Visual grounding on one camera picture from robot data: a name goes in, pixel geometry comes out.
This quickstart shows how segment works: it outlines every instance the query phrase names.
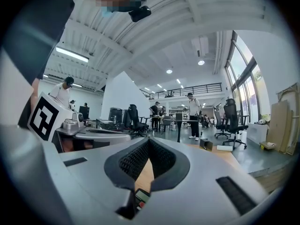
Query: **white sneakers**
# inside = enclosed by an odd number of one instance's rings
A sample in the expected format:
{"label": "white sneakers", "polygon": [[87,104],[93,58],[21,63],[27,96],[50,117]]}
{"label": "white sneakers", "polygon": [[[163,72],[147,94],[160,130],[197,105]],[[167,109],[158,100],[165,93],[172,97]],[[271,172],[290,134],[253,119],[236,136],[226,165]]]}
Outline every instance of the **white sneakers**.
{"label": "white sneakers", "polygon": [[198,137],[195,137],[195,136],[189,136],[188,138],[196,138],[195,140],[198,141],[199,138]]}

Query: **black pants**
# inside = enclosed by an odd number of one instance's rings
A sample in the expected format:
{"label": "black pants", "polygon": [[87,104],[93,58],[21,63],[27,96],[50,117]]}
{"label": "black pants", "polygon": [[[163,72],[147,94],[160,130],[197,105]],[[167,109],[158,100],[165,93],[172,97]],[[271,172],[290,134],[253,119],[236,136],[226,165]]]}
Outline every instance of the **black pants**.
{"label": "black pants", "polygon": [[[189,119],[198,121],[198,118],[196,116],[189,116]],[[191,122],[191,129],[192,129],[192,136],[199,137],[199,123]]]}
{"label": "black pants", "polygon": [[158,118],[152,118],[152,128],[157,128],[157,127],[158,127]]}

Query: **fluorescent light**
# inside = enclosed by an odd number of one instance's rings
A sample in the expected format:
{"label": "fluorescent light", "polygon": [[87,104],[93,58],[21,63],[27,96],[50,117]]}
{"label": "fluorescent light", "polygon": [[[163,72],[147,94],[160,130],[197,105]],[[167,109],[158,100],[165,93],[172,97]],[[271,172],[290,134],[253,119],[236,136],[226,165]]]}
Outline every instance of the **fluorescent light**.
{"label": "fluorescent light", "polygon": [[63,53],[63,54],[65,54],[65,55],[71,56],[71,57],[73,57],[73,58],[77,58],[77,59],[79,59],[79,60],[81,60],[81,61],[84,61],[84,62],[89,62],[89,59],[88,59],[88,58],[83,57],[83,56],[81,56],[81,55],[79,55],[79,54],[77,54],[77,53],[68,51],[68,50],[66,50],[66,49],[62,49],[62,48],[60,48],[60,47],[56,47],[55,49],[56,49],[56,51],[58,51],[59,53]]}
{"label": "fluorescent light", "polygon": [[82,88],[82,85],[78,85],[78,84],[75,84],[75,83],[73,84],[73,86]]}

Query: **black t-shirt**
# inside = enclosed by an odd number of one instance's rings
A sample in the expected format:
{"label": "black t-shirt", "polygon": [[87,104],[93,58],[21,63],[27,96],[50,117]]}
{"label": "black t-shirt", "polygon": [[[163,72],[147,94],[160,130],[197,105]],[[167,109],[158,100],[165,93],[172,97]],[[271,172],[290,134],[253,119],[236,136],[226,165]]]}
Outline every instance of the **black t-shirt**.
{"label": "black t-shirt", "polygon": [[154,112],[152,113],[152,115],[158,115],[158,107],[156,107],[155,105],[153,105],[153,106],[151,107],[151,109],[154,111]]}
{"label": "black t-shirt", "polygon": [[[43,79],[48,59],[60,41],[65,25],[74,9],[73,0],[33,0],[16,16],[3,40],[11,60],[31,85]],[[27,102],[19,125],[27,127],[30,116]]]}

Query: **white t-shirt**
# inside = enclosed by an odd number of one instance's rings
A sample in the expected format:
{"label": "white t-shirt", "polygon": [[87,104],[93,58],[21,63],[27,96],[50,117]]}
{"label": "white t-shirt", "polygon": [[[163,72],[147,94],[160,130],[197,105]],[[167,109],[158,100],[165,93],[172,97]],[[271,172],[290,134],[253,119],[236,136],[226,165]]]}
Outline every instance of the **white t-shirt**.
{"label": "white t-shirt", "polygon": [[50,96],[65,108],[69,107],[70,89],[64,89],[62,87],[62,83],[56,84],[54,86],[54,88],[50,92]]}
{"label": "white t-shirt", "polygon": [[200,103],[196,98],[194,98],[192,101],[190,100],[189,101],[189,114],[191,116],[195,116],[196,113],[199,112],[199,106],[200,106]]}

